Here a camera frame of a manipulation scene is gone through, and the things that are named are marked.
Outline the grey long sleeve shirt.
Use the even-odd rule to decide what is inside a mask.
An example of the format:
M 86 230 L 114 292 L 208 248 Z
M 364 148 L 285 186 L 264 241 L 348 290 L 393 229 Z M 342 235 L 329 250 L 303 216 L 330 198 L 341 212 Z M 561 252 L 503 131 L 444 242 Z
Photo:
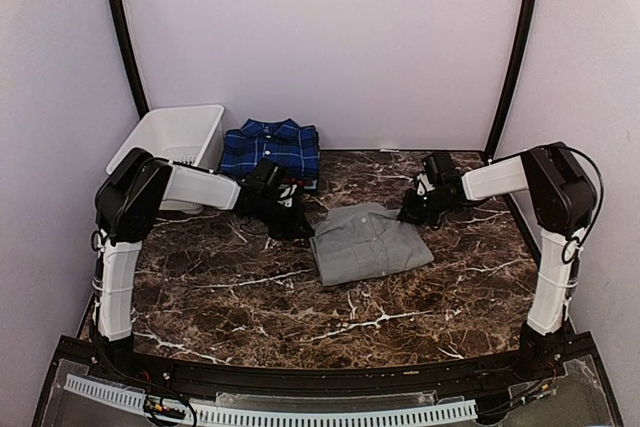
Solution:
M 322 284 L 380 278 L 431 263 L 434 255 L 417 228 L 398 215 L 378 203 L 329 210 L 310 239 Z

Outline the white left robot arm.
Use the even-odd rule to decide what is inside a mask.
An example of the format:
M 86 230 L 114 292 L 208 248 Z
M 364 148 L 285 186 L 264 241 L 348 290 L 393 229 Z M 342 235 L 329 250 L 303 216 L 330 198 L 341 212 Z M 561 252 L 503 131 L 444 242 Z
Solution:
M 132 149 L 95 196 L 97 253 L 92 325 L 108 342 L 132 336 L 134 273 L 144 240 L 164 202 L 199 204 L 262 222 L 276 240 L 308 239 L 309 224 L 297 185 L 284 185 L 285 170 L 262 159 L 240 180 L 211 169 Z

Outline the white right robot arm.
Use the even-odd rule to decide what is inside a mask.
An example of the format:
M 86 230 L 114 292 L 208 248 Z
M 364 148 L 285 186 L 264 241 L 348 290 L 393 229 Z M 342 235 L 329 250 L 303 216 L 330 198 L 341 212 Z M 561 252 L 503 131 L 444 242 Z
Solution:
M 604 181 L 590 179 L 583 152 L 555 142 L 462 172 L 435 152 L 403 197 L 398 218 L 440 228 L 446 214 L 494 198 L 525 193 L 540 229 L 541 253 L 533 303 L 519 335 L 510 371 L 521 381 L 555 367 L 568 344 L 569 306 L 579 282 L 580 256 L 604 200 Z

